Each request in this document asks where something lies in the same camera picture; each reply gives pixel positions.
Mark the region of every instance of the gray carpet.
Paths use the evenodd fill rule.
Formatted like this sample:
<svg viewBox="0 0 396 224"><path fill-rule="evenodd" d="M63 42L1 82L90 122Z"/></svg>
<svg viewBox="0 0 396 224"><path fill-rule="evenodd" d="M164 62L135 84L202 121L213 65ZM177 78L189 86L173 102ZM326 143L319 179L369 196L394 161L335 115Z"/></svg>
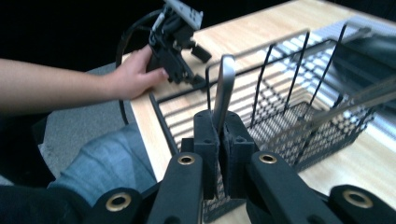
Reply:
<svg viewBox="0 0 396 224"><path fill-rule="evenodd" d="M115 69L111 63L89 71L90 74L104 75ZM124 102L127 118L131 122L134 115L129 102ZM40 151L48 167L58 177L77 156L81 147L104 133L124 126L118 101L90 105L52 112L47 121L44 142ZM11 185L0 176L0 184Z"/></svg>

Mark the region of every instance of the human hand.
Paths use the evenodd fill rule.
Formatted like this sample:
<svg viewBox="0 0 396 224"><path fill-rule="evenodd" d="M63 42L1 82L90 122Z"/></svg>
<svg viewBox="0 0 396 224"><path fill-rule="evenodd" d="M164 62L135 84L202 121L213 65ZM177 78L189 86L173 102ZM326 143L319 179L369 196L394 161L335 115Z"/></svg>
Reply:
<svg viewBox="0 0 396 224"><path fill-rule="evenodd" d="M146 73L151 57L151 48L146 45L132 52L128 58L113 73L106 76L108 84L117 98L131 100L142 94L146 89L160 84L168 79L163 68Z"/></svg>

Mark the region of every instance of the forearm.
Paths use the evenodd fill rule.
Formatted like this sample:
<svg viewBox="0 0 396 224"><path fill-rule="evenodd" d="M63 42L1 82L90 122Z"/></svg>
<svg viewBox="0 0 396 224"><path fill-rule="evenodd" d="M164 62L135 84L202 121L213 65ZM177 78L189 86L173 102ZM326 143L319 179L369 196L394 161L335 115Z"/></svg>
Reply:
<svg viewBox="0 0 396 224"><path fill-rule="evenodd" d="M107 76L0 59L0 115L47 112L117 98Z"/></svg>

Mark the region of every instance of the black plastic part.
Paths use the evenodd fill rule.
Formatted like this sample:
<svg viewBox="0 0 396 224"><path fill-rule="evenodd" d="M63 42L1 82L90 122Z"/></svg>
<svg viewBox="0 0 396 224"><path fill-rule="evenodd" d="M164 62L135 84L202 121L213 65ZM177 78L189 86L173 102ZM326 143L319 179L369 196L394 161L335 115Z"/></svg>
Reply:
<svg viewBox="0 0 396 224"><path fill-rule="evenodd" d="M199 45L192 48L191 54L200 59L203 63L207 63L212 58L212 55Z"/></svg>
<svg viewBox="0 0 396 224"><path fill-rule="evenodd" d="M219 137L212 125L209 110L194 116L194 152L204 159L204 198L217 195Z"/></svg>
<svg viewBox="0 0 396 224"><path fill-rule="evenodd" d="M257 150L253 138L239 116L228 111L221 137L219 164L224 192L231 198L246 198L245 166Z"/></svg>
<svg viewBox="0 0 396 224"><path fill-rule="evenodd" d="M142 196L136 190L125 188L113 189L99 198L82 223L135 223L134 221L140 211L141 203Z"/></svg>
<svg viewBox="0 0 396 224"><path fill-rule="evenodd" d="M329 207L345 223L396 223L396 213L389 205L373 193L355 186L334 187Z"/></svg>
<svg viewBox="0 0 396 224"><path fill-rule="evenodd" d="M202 176L203 161L199 155L184 152L172 157L148 223L201 223Z"/></svg>
<svg viewBox="0 0 396 224"><path fill-rule="evenodd" d="M250 178L258 187L275 223L342 223L275 153L254 153Z"/></svg>

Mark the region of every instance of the finger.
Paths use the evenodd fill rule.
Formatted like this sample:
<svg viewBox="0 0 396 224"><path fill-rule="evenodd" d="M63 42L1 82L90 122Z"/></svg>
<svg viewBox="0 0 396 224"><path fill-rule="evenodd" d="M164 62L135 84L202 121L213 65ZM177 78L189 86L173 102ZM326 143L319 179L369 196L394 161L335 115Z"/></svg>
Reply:
<svg viewBox="0 0 396 224"><path fill-rule="evenodd" d="M138 53L140 54L141 59L145 64L149 63L149 59L152 55L151 47L149 45L143 47L141 50L138 51Z"/></svg>
<svg viewBox="0 0 396 224"><path fill-rule="evenodd" d="M152 71L150 71L146 74L142 74L140 76L142 85L145 86L146 88L160 84L161 82L165 81L168 78L169 78L169 76L165 72L165 69L163 69L163 68L158 68L158 69L152 70Z"/></svg>

